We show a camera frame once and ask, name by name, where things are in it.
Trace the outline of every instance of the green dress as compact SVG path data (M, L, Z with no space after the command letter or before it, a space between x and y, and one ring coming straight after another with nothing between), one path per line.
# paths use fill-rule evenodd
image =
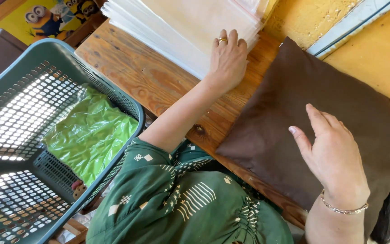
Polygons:
M100 204L88 244L292 244L279 213L186 140L169 154L136 138Z

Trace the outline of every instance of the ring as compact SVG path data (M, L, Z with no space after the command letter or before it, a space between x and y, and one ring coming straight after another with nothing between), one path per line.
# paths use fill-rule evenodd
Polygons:
M220 37L218 44L220 44L222 41L228 41L228 39L226 37Z

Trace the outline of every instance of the green plastic bag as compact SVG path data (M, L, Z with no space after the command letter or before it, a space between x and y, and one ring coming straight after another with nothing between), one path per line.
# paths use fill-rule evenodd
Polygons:
M138 121L113 108L106 95L91 87L80 96L42 142L90 186L136 131Z

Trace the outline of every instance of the wooden table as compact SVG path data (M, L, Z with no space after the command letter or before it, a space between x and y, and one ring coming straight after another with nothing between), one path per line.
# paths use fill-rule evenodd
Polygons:
M220 98L187 133L194 142L233 173L284 209L283 217L303 227L306 211L263 183L247 169L215 154L216 148L257 89L280 42L260 32L248 56L245 78ZM75 52L155 115L161 115L199 80L148 46L106 21Z

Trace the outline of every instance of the wood knot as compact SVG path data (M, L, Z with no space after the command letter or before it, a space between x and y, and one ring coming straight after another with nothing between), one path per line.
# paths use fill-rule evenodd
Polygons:
M194 129L195 129L197 134L199 134L201 136L205 135L205 129L202 125L194 125Z

